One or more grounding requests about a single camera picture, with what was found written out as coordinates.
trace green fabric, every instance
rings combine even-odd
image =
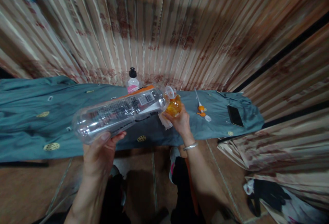
[[[64,76],[0,80],[0,162],[82,155],[82,142],[71,130],[74,113],[80,108],[126,94],[124,87],[76,84]],[[258,108],[240,93],[198,91],[211,122],[196,114],[198,102],[194,91],[179,91],[178,94],[190,115],[195,139],[238,136],[258,131],[264,124]],[[227,105],[238,108],[244,127],[231,124]],[[138,142],[140,136],[146,136],[146,141]],[[50,143],[58,143],[60,148],[44,150],[44,146]],[[117,149],[178,146],[182,143],[175,129],[164,130],[158,116],[154,115],[130,127]]]

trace orange liquid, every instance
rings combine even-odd
[[[170,103],[166,109],[166,113],[170,114],[172,117],[177,117],[182,110],[182,102],[179,95],[175,98],[170,99]]]

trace white bottle cap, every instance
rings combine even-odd
[[[169,97],[169,99],[173,99],[177,96],[177,90],[175,88],[172,88],[171,86],[167,85],[166,88],[166,95]]]

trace left hand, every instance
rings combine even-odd
[[[109,176],[113,166],[115,147],[127,132],[121,132],[113,138],[110,132],[99,135],[91,145],[83,145],[84,176],[104,177]]]

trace beige curtain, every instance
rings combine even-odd
[[[329,108],[218,145],[248,178],[285,186],[329,210]]]
[[[265,121],[329,99],[329,24],[258,77],[244,95]]]
[[[328,0],[0,0],[15,77],[232,91],[328,10]]]

